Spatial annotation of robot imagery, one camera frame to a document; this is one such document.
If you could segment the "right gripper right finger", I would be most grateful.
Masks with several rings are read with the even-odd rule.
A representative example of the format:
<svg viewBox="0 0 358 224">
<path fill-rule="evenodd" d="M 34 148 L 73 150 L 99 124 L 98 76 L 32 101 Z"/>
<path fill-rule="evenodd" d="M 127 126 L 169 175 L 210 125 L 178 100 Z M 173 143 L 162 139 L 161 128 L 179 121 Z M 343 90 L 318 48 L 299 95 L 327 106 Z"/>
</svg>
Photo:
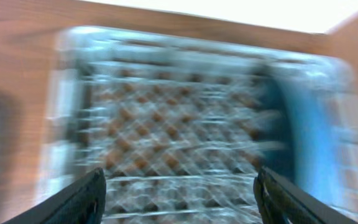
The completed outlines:
<svg viewBox="0 0 358 224">
<path fill-rule="evenodd" d="M 263 224 L 357 224 L 267 167 L 253 191 Z"/>
</svg>

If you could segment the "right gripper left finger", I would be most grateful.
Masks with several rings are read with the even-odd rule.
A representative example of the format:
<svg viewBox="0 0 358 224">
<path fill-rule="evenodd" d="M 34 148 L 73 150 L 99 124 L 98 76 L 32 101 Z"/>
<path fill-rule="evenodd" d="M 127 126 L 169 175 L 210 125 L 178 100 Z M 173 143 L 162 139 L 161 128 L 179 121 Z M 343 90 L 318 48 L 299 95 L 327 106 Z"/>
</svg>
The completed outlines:
<svg viewBox="0 0 358 224">
<path fill-rule="evenodd" d="M 101 224 L 105 204 L 106 179 L 99 167 L 4 224 Z"/>
</svg>

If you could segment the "dark blue plate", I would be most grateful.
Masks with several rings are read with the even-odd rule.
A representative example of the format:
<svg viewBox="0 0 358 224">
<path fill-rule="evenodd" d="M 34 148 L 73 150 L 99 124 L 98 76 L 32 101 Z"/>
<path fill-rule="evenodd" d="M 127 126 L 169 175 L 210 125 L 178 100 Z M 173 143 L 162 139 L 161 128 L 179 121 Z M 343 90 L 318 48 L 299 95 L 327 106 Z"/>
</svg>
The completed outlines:
<svg viewBox="0 0 358 224">
<path fill-rule="evenodd" d="M 326 98 L 332 93 L 327 74 L 305 68 L 260 66 L 256 74 L 281 101 L 289 122 L 293 177 L 291 181 L 319 201 L 344 202 L 337 148 L 339 136 Z"/>
</svg>

